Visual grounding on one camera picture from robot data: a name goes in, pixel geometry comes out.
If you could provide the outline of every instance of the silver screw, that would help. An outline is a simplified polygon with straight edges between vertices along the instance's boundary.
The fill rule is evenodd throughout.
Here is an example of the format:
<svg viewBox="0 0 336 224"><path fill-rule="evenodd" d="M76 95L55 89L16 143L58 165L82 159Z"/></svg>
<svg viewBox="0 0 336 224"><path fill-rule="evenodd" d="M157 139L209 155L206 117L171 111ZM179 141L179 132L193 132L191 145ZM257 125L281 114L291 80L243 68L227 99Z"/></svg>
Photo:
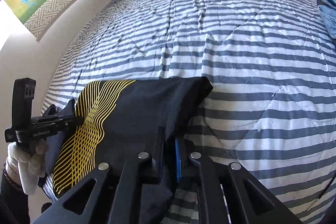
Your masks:
<svg viewBox="0 0 336 224"><path fill-rule="evenodd" d="M149 154L147 152L141 152L139 153L138 157L142 160L146 159L149 157Z"/></svg>
<svg viewBox="0 0 336 224"><path fill-rule="evenodd" d="M199 159L199 158L201 157L201 153L199 153L199 152L192 152L192 153L190 154L190 157L191 157L192 159L197 160L197 159Z"/></svg>
<svg viewBox="0 0 336 224"><path fill-rule="evenodd" d="M242 167L239 162L233 162L230 166L232 170L240 170Z"/></svg>
<svg viewBox="0 0 336 224"><path fill-rule="evenodd" d="M109 168L109 164L106 162L102 162L101 164L98 165L99 170L106 170L107 168Z"/></svg>

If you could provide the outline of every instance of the yellow line pattern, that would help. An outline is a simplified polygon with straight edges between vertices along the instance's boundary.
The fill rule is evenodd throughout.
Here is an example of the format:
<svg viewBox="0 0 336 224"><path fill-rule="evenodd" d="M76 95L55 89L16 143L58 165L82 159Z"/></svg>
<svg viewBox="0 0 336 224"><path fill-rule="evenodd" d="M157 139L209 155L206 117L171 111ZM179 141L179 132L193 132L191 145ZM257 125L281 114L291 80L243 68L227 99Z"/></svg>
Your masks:
<svg viewBox="0 0 336 224"><path fill-rule="evenodd" d="M124 88L135 80L107 81L99 89L99 81L91 82L81 92L75 115L82 116L84 123L61 148L58 155L52 187L56 194L67 191L95 168L95 151L104 138L103 122L116 107Z"/></svg>

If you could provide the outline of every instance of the light blue jeans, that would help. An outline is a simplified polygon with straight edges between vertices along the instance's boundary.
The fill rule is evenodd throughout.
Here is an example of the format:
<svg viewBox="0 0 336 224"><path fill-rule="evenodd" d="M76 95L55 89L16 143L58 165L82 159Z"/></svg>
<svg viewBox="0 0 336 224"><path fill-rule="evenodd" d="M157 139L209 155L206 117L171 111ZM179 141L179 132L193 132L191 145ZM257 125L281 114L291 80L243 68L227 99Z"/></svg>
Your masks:
<svg viewBox="0 0 336 224"><path fill-rule="evenodd" d="M318 1L320 13L330 37L336 38L336 0Z"/></svg>

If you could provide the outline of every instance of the bedsheet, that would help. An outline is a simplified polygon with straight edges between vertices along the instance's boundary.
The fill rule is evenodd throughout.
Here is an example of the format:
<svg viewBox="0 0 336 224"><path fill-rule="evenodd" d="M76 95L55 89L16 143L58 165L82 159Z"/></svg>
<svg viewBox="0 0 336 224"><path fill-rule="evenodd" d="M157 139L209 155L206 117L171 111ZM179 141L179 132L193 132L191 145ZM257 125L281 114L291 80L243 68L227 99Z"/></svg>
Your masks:
<svg viewBox="0 0 336 224"><path fill-rule="evenodd" d="M214 90L185 137L314 224L336 195L333 183L307 211L336 169L332 42L316 0L112 0L70 45L43 110L94 80L206 76ZM162 223L197 223L196 199L179 189Z"/></svg>

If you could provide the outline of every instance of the glove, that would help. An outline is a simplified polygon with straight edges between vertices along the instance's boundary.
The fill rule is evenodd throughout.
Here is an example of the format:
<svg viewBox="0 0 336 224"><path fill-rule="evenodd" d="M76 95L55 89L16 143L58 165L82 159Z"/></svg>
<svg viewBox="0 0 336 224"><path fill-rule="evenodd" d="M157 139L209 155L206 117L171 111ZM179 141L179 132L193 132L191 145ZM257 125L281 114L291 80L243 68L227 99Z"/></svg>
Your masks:
<svg viewBox="0 0 336 224"><path fill-rule="evenodd" d="M6 161L6 172L8 177L21 186L20 175L18 171L18 161L28 163L28 172L35 175L45 176L45 153L48 151L48 145L44 139L37 142L35 153L31 156L29 153L18 147L16 143L8 145L8 157Z"/></svg>

